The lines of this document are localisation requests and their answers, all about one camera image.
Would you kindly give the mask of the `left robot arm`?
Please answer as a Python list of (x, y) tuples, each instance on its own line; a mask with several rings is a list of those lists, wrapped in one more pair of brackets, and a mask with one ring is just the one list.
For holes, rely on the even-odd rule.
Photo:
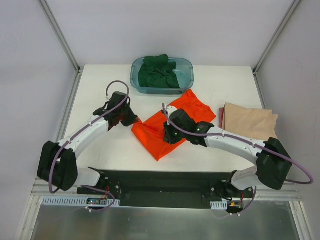
[(48, 182), (50, 192), (55, 192), (53, 187), (68, 191), (80, 186), (88, 186), (96, 195), (105, 191), (103, 172), (93, 167), (78, 167), (77, 159), (90, 144), (113, 127), (118, 124), (129, 127), (138, 121), (130, 104), (131, 99), (127, 94), (116, 91), (71, 136), (58, 142), (48, 141), (43, 145), (37, 177)]

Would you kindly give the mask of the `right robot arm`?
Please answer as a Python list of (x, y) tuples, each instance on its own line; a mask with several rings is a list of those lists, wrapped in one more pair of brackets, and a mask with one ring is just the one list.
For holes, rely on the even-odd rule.
[(195, 122), (185, 110), (173, 106), (166, 106), (161, 112), (166, 118), (163, 124), (166, 143), (174, 145), (186, 140), (196, 146), (223, 150), (253, 164), (230, 173), (222, 185), (227, 198), (237, 197), (250, 187), (282, 189), (292, 163), (286, 160), (289, 154), (278, 139), (270, 137), (263, 141), (230, 133), (210, 122)]

